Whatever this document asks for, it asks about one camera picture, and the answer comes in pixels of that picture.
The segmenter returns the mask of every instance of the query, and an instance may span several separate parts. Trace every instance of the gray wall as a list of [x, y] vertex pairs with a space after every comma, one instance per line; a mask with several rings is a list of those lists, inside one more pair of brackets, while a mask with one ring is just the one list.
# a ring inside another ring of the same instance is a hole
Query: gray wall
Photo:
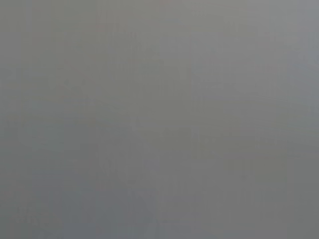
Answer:
[[2, 0], [0, 237], [318, 238], [318, 11]]

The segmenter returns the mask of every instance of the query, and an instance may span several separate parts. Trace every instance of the gray background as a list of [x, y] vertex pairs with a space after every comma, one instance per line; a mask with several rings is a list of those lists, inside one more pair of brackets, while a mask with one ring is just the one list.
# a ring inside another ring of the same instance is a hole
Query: gray background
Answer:
[[318, 11], [2, 0], [0, 238], [318, 238]]

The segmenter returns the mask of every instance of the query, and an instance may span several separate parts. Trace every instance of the gray surface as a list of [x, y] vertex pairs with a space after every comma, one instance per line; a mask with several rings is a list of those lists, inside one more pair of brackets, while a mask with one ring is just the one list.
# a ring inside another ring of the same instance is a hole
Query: gray surface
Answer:
[[318, 10], [1, 1], [0, 238], [318, 238]]

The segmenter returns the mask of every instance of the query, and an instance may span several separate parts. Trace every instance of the blurry gray surface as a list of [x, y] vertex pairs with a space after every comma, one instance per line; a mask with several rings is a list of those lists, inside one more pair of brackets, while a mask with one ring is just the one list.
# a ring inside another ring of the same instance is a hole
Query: blurry gray surface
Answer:
[[0, 238], [318, 238], [318, 10], [1, 1]]

